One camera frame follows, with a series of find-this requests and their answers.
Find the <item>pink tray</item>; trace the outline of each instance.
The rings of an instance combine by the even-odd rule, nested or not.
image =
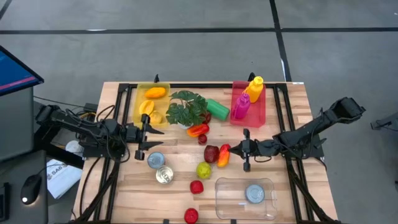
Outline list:
[[[250,104],[247,115],[243,119],[235,119],[232,117],[232,110],[236,100],[249,85],[249,82],[235,81],[232,85],[231,112],[229,113],[229,122],[233,125],[249,126],[260,128],[266,123],[266,87],[262,89],[259,99],[255,103]]]

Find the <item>monitor screen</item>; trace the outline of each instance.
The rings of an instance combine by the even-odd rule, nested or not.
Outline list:
[[[43,79],[0,46],[0,96],[43,83]]]

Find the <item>computer mouse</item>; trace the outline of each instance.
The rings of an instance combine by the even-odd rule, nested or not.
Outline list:
[[[39,196],[42,177],[39,174],[28,177],[21,188],[21,200],[25,205],[30,205]]]

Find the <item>black floor line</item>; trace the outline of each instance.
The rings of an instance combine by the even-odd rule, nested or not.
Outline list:
[[[290,68],[289,68],[289,63],[287,61],[284,38],[281,33],[278,11],[276,9],[275,0],[269,0],[269,4],[271,5],[272,18],[274,20],[276,39],[278,41],[279,55],[280,55],[280,59],[282,60],[282,68],[284,71],[285,81],[291,82],[292,76],[290,75]]]
[[[4,16],[4,13],[6,13],[8,6],[10,6],[11,2],[12,0],[7,0],[6,3],[4,3],[4,5],[2,6],[0,10],[0,20]]]
[[[93,30],[0,30],[0,34],[187,34],[187,33],[275,32],[266,27],[215,27],[171,29],[93,29]]]
[[[398,27],[282,28],[282,32],[398,32]]]

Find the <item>white paper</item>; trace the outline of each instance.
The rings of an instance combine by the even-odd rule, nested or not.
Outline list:
[[[81,169],[68,166],[63,162],[52,159],[47,163],[47,189],[58,199],[64,195],[76,182],[80,180]]]

